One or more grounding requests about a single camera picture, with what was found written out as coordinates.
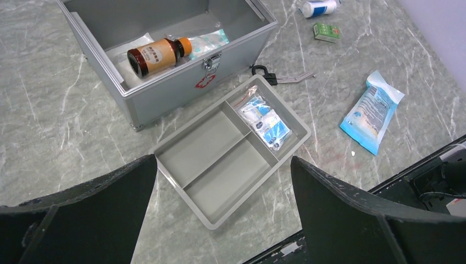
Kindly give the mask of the brown bottle orange cap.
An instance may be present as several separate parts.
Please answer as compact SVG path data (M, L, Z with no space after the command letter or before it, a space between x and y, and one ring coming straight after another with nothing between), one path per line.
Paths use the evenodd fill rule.
M143 79L176 66L180 58L190 55L192 46L187 37L175 40L163 38L127 51L135 74Z

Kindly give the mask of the white gauze packet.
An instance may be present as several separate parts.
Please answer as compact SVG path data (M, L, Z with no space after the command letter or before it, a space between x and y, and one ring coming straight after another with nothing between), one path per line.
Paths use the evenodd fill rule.
M147 32L141 37L131 42L124 43L123 45L110 49L106 52L107 56L114 64L117 71L123 77L124 83L127 86L126 88L127 90L133 89L134 87L137 87L139 85L144 84L145 82L155 79L158 75L163 74L165 72L165 70L163 70L161 72L152 74L146 78L140 79L135 74L135 72L132 69L132 66L130 65L128 61L128 58L127 58L128 50L131 50L133 48L137 48L140 46L144 46L151 42L154 42L154 39L152 39L151 35Z

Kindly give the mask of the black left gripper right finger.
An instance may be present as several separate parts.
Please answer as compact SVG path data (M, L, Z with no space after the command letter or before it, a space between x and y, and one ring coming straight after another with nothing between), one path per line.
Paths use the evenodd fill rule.
M311 263L465 263L465 218L341 181L300 157L293 191Z

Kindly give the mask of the alcohol wipes zip bag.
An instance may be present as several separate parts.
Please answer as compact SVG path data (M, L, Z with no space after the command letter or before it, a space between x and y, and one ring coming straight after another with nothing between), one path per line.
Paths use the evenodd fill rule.
M292 134L292 130L259 91L258 85L246 90L245 95L234 105L234 110L265 145L275 152L281 149Z

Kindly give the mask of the teal patterned plaster bag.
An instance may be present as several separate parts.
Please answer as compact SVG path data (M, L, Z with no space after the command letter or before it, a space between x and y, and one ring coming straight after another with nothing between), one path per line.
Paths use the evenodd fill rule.
M194 60L230 43L223 29L200 36L189 37L188 39L192 46L192 52L189 55L190 60Z

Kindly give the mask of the black handled scissors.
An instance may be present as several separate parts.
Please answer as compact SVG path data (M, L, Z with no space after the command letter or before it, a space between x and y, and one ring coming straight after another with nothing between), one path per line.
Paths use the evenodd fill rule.
M269 72L268 68L263 65L254 65L251 68L252 75L261 75L271 86L278 84L298 84L309 78L316 77L316 73L305 72L299 76L278 76Z

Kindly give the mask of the white blue bandage roll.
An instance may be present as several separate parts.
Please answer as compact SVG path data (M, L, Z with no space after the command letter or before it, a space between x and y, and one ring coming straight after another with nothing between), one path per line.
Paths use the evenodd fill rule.
M298 10L308 19L332 14L338 10L340 5L341 1L339 0L302 1L298 5Z

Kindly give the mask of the blue white mask pack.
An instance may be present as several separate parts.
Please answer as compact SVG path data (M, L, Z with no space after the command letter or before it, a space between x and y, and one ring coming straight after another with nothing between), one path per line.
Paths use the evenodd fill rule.
M376 156L404 93L388 84L377 70L367 77L366 86L367 89L344 117L340 128Z

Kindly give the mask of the green wind oil box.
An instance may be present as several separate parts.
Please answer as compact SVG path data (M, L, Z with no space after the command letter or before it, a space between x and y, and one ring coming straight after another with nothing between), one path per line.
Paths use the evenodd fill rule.
M340 29L337 26L317 22L313 25L316 40L337 43L340 41Z

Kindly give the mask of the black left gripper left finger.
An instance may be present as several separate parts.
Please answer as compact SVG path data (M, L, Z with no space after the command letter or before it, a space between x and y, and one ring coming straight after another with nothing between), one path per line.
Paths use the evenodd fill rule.
M155 155L1 207L1 263L130 263L157 175Z

